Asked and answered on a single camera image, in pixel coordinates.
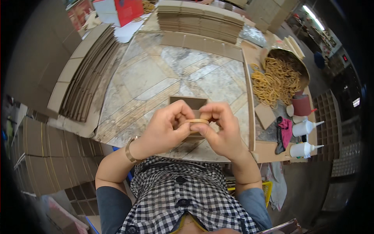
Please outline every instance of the pink cloth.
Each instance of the pink cloth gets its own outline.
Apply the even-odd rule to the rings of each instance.
[[[282,118],[282,122],[278,124],[282,131],[282,141],[284,148],[287,148],[289,141],[292,137],[292,121],[289,119]]]

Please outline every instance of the marble table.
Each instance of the marble table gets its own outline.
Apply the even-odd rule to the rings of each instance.
[[[108,86],[95,140],[116,147],[145,130],[155,110],[168,104],[170,95],[208,98],[230,104],[239,119],[241,137],[248,144],[248,97],[243,63],[187,48],[160,45],[162,33],[138,33],[130,42]],[[284,116],[279,105],[276,116]],[[218,131],[218,126],[211,123]],[[264,131],[256,118],[256,139],[276,141],[273,123]],[[161,156],[229,162],[206,140],[182,142]]]

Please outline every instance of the cardboard partition insert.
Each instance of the cardboard partition insert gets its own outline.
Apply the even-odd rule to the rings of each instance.
[[[195,114],[195,118],[200,118],[199,109],[202,106],[205,106],[208,103],[207,98],[197,98],[197,97],[185,97],[185,96],[169,96],[169,104],[176,102],[178,100],[183,100],[191,107],[193,113]],[[190,134],[185,141],[192,141],[192,140],[203,140],[204,137],[200,133],[192,133]]]

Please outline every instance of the gold bracelet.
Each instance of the gold bracelet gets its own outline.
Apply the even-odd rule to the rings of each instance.
[[[138,136],[136,137],[133,137],[129,140],[129,142],[127,143],[126,145],[126,148],[125,148],[125,153],[126,153],[126,157],[130,160],[131,163],[135,164],[135,165],[138,165],[142,162],[142,160],[137,160],[135,159],[131,153],[130,153],[130,143],[133,142],[134,140],[138,139]]]

